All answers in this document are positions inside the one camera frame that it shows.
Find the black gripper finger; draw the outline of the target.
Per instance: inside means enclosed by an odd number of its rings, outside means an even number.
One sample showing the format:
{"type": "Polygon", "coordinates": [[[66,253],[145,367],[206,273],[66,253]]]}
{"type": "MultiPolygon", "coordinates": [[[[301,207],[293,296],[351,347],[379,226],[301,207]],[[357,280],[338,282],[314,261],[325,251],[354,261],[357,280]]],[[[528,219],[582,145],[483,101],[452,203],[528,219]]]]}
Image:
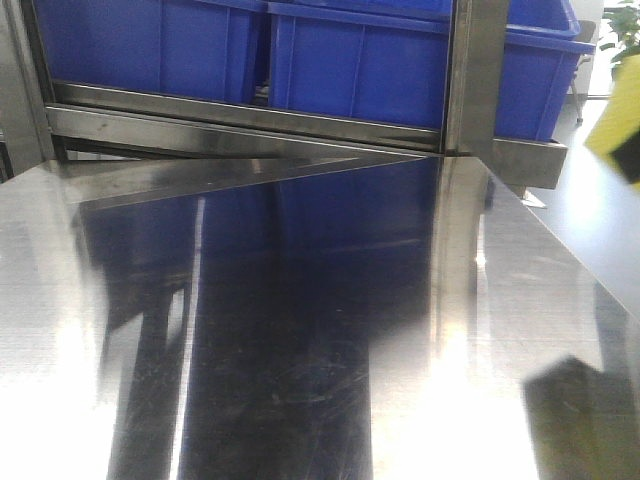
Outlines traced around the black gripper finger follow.
{"type": "Polygon", "coordinates": [[[639,187],[640,180],[640,138],[639,134],[631,135],[620,146],[610,153],[612,162],[617,166],[626,181],[639,187]]]}

